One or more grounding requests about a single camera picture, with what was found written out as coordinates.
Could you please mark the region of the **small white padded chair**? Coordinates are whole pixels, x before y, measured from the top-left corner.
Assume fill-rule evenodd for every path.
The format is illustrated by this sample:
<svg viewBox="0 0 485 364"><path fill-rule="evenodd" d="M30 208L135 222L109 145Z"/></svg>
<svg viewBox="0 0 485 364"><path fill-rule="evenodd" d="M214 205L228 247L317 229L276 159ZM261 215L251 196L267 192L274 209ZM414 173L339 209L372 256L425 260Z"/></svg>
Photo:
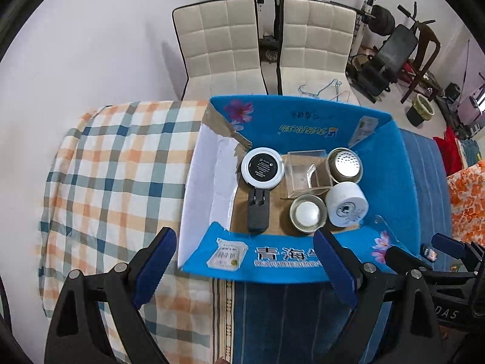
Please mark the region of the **small white padded chair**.
<svg viewBox="0 0 485 364"><path fill-rule="evenodd" d="M255 0L210 0L173 10L187 73L184 100L265 95Z"/></svg>

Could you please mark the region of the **black weight bench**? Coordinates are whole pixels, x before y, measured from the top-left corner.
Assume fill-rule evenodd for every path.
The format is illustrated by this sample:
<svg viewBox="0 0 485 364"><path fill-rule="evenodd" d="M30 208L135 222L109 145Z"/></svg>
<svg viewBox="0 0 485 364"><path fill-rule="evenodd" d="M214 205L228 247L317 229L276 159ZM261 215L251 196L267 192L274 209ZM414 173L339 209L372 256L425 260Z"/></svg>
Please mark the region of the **black weight bench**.
<svg viewBox="0 0 485 364"><path fill-rule="evenodd" d="M371 32L385 35L387 39L373 54L367 54L366 60L361 63L356 62L356 56L350 57L346 67L351 85L372 103L377 101L381 93L390 91L390 85L398 81L406 64L410 64L410 76L413 79L416 76L412 62L418 51L419 30L413 25L420 22L416 19L418 5L413 5L412 12L401 5L398 10L413 22L410 27L397 25L394 16L386 8L372 6L370 12L364 15L364 23ZM434 45L429 44L424 62L431 57L433 50Z"/></svg>

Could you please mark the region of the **wooden chair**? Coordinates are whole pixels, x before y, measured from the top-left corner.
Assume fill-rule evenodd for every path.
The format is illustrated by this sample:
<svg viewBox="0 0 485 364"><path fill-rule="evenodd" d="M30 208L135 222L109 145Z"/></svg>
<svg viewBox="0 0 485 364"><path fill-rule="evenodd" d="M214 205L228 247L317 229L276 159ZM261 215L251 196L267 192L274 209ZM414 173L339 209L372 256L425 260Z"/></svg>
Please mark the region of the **wooden chair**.
<svg viewBox="0 0 485 364"><path fill-rule="evenodd" d="M428 20L424 22L415 22L413 25L416 30L419 30L418 51L416 53L415 59L412 62L413 69L416 71L416 76L411 81L406 93L401 98L400 103L404 103L406 99L416 89L419 83L423 80L424 74L432 66L441 50L441 42L437 38L435 32L430 27L430 25L435 22L435 20ZM424 62L424 58L426 56L426 51L429 44L434 45L434 50L431 54L431 57L428 58L426 62Z"/></svg>

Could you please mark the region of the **small steel tin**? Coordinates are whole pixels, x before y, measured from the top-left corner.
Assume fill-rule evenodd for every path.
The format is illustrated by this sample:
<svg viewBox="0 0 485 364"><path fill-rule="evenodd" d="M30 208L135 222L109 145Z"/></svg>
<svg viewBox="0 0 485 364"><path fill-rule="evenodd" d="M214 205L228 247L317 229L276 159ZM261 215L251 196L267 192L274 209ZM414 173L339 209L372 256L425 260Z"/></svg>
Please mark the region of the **small steel tin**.
<svg viewBox="0 0 485 364"><path fill-rule="evenodd" d="M311 194L298 196L290 206L289 217L299 232L306 235L315 233L327 221L325 202L319 196Z"/></svg>

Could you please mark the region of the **blue striped bed sheet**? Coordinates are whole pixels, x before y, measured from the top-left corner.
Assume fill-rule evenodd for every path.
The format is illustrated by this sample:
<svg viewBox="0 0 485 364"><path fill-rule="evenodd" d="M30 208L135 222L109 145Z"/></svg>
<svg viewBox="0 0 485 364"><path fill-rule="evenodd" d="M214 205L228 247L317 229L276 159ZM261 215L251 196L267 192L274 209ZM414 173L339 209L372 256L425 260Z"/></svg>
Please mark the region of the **blue striped bed sheet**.
<svg viewBox="0 0 485 364"><path fill-rule="evenodd" d="M441 363L432 284L414 257L384 253L396 274L316 233L324 284L235 286L235 363Z"/></svg>

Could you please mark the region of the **large white padded chair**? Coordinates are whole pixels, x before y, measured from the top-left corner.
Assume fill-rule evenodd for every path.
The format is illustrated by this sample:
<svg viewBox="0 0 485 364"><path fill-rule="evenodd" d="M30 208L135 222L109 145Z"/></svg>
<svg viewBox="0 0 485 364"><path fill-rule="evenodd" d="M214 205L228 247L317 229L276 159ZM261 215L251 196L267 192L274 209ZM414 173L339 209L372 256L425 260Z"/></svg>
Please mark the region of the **large white padded chair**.
<svg viewBox="0 0 485 364"><path fill-rule="evenodd" d="M298 87L320 89L336 78L350 91L348 103L358 105L346 76L356 12L320 0L281 0L278 93L301 96Z"/></svg>

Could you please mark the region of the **plaid checkered blanket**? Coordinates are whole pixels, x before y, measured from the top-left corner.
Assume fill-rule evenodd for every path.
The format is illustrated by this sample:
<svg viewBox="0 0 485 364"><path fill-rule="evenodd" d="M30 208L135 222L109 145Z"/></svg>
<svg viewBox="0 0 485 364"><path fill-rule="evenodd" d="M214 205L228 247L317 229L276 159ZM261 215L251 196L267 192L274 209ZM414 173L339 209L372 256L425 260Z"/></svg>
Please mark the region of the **plaid checkered blanket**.
<svg viewBox="0 0 485 364"><path fill-rule="evenodd" d="M69 271L129 262L162 227L179 232L187 172L208 101L134 102L87 112L62 141L39 222L38 289L52 318ZM141 317L170 363L213 359L211 283L177 256Z"/></svg>

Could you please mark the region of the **trash bin with bag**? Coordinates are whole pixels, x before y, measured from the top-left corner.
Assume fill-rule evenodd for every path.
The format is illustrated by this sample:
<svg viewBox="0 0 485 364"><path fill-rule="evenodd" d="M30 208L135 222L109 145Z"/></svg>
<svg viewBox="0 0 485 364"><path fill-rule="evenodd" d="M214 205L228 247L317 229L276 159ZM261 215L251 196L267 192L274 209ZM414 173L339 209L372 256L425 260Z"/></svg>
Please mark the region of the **trash bin with bag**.
<svg viewBox="0 0 485 364"><path fill-rule="evenodd" d="M412 104L406 112L408 121L415 127L422 123L430 121L434 116L434 109L427 97L417 94L412 101Z"/></svg>

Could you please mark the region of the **steel perforated tin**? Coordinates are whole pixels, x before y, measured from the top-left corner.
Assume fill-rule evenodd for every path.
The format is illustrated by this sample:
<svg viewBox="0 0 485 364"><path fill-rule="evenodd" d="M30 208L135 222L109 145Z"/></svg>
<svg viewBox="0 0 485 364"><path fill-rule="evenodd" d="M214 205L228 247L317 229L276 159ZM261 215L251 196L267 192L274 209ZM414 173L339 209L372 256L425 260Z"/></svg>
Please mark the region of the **steel perforated tin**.
<svg viewBox="0 0 485 364"><path fill-rule="evenodd" d="M358 155L348 148L335 148L326 158L329 177L335 184L359 183L363 177L363 163Z"/></svg>

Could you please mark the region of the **round white ring light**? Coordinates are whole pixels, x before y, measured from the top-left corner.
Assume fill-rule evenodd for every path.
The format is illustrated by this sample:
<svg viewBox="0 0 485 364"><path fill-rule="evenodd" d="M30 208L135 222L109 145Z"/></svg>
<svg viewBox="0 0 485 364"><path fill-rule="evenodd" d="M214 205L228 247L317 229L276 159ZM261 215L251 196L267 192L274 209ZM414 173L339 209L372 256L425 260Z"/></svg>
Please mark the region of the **round white ring light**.
<svg viewBox="0 0 485 364"><path fill-rule="evenodd" d="M274 149L257 147L244 156L242 179L249 186L247 200L247 230L264 233L270 224L270 192L284 177L284 160Z"/></svg>

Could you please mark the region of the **red cloth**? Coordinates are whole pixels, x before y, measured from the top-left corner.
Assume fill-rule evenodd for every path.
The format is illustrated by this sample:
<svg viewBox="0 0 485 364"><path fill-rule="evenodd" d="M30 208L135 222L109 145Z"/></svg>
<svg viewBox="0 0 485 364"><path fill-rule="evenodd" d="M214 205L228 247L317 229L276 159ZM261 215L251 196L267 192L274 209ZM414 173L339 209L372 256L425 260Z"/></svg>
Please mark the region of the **red cloth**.
<svg viewBox="0 0 485 364"><path fill-rule="evenodd" d="M440 151L447 176L457 173L463 168L463 162L457 145L457 138L451 126L447 126L443 137L433 137Z"/></svg>

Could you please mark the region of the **small colourful card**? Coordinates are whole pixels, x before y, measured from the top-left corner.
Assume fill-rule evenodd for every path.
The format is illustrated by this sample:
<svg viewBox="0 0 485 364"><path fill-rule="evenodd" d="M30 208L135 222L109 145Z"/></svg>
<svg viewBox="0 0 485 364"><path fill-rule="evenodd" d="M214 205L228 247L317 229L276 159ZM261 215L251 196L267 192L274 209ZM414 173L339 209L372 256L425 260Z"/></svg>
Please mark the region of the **small colourful card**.
<svg viewBox="0 0 485 364"><path fill-rule="evenodd" d="M438 254L431 248L426 245L421 245L420 247L420 254L424 257L427 261L435 263L438 258Z"/></svg>

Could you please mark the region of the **blue cardboard milk box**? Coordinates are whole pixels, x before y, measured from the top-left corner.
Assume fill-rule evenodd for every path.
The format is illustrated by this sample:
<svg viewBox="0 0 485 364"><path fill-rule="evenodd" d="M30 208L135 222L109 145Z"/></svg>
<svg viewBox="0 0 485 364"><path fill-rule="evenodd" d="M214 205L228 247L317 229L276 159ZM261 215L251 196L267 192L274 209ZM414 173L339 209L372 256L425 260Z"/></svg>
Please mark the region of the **blue cardboard milk box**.
<svg viewBox="0 0 485 364"><path fill-rule="evenodd" d="M326 281L313 228L290 219L311 195L362 262L383 266L389 245L418 253L418 196L389 113L302 97L213 97L187 175L178 266L263 284Z"/></svg>

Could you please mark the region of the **clear acrylic box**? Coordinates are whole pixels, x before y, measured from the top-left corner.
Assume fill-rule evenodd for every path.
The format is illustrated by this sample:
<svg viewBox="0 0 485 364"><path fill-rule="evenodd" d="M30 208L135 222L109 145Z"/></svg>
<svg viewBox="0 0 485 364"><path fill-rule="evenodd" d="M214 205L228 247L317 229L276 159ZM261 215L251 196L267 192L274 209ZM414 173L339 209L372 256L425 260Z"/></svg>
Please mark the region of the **clear acrylic box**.
<svg viewBox="0 0 485 364"><path fill-rule="evenodd" d="M294 151L286 154L284 162L286 197L312 194L320 196L329 191L334 183L326 167L325 150Z"/></svg>

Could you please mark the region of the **white cream jar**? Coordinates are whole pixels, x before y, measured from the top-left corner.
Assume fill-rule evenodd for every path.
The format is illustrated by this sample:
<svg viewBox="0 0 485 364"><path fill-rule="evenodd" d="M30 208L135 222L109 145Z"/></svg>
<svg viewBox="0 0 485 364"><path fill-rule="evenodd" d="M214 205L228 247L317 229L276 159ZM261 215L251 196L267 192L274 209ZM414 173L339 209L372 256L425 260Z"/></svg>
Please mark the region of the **white cream jar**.
<svg viewBox="0 0 485 364"><path fill-rule="evenodd" d="M354 182L341 182L329 189L325 204L329 221L339 228L358 224L369 210L363 191Z"/></svg>

